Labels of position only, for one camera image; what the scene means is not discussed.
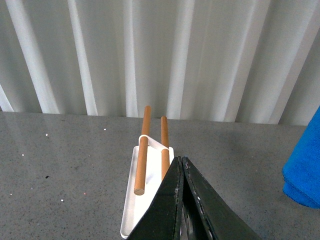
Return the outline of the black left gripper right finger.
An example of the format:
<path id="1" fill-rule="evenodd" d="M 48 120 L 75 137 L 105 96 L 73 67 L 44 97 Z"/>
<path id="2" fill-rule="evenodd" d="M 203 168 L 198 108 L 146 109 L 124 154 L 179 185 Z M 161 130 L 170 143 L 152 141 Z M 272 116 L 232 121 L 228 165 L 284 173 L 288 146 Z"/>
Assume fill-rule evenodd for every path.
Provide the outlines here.
<path id="1" fill-rule="evenodd" d="M 187 157 L 182 158 L 183 213 L 189 240 L 260 240 Z"/>

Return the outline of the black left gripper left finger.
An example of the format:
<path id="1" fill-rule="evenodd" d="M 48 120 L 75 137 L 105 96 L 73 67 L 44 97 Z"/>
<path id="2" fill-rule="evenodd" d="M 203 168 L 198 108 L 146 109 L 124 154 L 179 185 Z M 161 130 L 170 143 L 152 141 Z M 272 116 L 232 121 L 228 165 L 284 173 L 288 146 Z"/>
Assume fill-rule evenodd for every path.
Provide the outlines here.
<path id="1" fill-rule="evenodd" d="M 179 240 L 181 238 L 184 171 L 175 157 L 149 208 L 129 234 L 129 240 Z"/>

